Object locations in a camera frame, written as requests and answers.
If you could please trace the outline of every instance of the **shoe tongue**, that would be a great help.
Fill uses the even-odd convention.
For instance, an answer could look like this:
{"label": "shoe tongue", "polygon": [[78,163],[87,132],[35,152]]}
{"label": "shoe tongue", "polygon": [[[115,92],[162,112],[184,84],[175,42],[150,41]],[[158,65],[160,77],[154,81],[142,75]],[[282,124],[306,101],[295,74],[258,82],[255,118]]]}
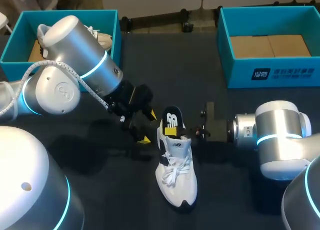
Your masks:
{"label": "shoe tongue", "polygon": [[165,140],[167,143],[168,152],[172,157],[184,159],[187,156],[189,147],[191,145],[191,139],[182,136],[181,139],[166,137]]}

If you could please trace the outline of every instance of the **cardboard box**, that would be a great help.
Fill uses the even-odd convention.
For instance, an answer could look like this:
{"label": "cardboard box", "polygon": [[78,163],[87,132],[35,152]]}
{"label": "cardboard box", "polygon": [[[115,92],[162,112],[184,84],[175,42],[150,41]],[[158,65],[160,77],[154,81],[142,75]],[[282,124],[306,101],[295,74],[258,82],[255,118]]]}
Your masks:
{"label": "cardboard box", "polygon": [[110,56],[119,66],[121,30],[116,10],[25,11],[21,13],[0,58],[1,67],[9,81],[20,80],[28,67],[34,63],[28,62],[28,60],[35,46],[38,26],[40,24],[52,26],[69,15],[78,17],[84,25],[92,26],[94,29],[100,30],[101,33],[112,36]]}
{"label": "cardboard box", "polygon": [[222,8],[217,43],[228,88],[320,86],[315,7]]}
{"label": "cardboard box", "polygon": [[310,57],[301,35],[231,36],[236,58]]}

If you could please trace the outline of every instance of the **logo on box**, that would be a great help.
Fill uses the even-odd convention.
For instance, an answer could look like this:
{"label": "logo on box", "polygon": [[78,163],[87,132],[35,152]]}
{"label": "logo on box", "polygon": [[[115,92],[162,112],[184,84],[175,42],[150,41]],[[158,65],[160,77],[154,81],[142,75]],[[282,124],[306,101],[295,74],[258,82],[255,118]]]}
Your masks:
{"label": "logo on box", "polygon": [[268,79],[270,68],[256,68],[253,71],[251,80],[266,80]]}

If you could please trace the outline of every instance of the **new balance logo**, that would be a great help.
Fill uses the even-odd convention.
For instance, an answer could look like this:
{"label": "new balance logo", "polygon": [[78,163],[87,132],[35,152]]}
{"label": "new balance logo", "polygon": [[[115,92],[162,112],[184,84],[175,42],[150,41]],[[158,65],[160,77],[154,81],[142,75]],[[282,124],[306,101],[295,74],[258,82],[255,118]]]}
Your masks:
{"label": "new balance logo", "polygon": [[168,127],[176,127],[178,126],[178,119],[175,114],[167,113],[166,121],[168,122]]}

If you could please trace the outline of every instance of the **brown cardboard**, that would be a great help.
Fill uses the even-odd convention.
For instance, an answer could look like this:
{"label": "brown cardboard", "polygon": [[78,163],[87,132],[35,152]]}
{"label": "brown cardboard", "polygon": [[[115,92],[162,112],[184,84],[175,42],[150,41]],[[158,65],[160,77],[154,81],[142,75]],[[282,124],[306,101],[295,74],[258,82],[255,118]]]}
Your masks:
{"label": "brown cardboard", "polygon": [[268,36],[275,57],[311,56],[301,35]]}
{"label": "brown cardboard", "polygon": [[40,45],[38,43],[38,40],[34,42],[31,54],[29,56],[28,61],[29,62],[37,62],[37,61],[43,61],[45,58],[42,57],[40,53]]}
{"label": "brown cardboard", "polygon": [[275,57],[267,36],[230,37],[236,58]]}

